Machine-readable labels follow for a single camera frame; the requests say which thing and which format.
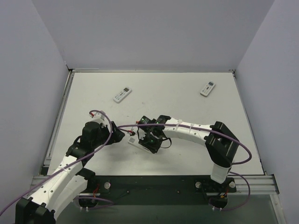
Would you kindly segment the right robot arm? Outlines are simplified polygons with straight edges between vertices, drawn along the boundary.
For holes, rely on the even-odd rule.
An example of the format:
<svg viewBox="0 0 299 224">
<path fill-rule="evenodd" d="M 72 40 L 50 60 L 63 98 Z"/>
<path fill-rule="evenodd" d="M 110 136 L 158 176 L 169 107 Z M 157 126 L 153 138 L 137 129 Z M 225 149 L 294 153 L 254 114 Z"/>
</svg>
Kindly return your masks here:
<svg viewBox="0 0 299 224">
<path fill-rule="evenodd" d="M 143 116 L 138 121 L 138 128 L 144 131 L 138 143 L 153 154 L 158 152 L 163 141 L 173 138 L 205 146 L 214 163 L 210 178 L 219 184 L 225 182 L 238 145 L 233 141 L 237 138 L 223 123 L 198 125 L 166 115 L 157 119 Z"/>
</svg>

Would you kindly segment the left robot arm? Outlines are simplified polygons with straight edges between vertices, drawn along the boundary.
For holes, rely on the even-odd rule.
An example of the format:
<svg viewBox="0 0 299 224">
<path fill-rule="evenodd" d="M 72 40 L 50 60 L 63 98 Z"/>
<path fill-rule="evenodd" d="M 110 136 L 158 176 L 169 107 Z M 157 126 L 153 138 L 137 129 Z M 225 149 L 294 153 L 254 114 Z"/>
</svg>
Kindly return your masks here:
<svg viewBox="0 0 299 224">
<path fill-rule="evenodd" d="M 95 173 L 84 166 L 93 157 L 96 148 L 118 143 L 124 136 L 114 122 L 109 125 L 101 119 L 87 122 L 53 175 L 31 196 L 18 201 L 15 223 L 56 223 L 62 211 L 78 194 L 94 190 Z"/>
</svg>

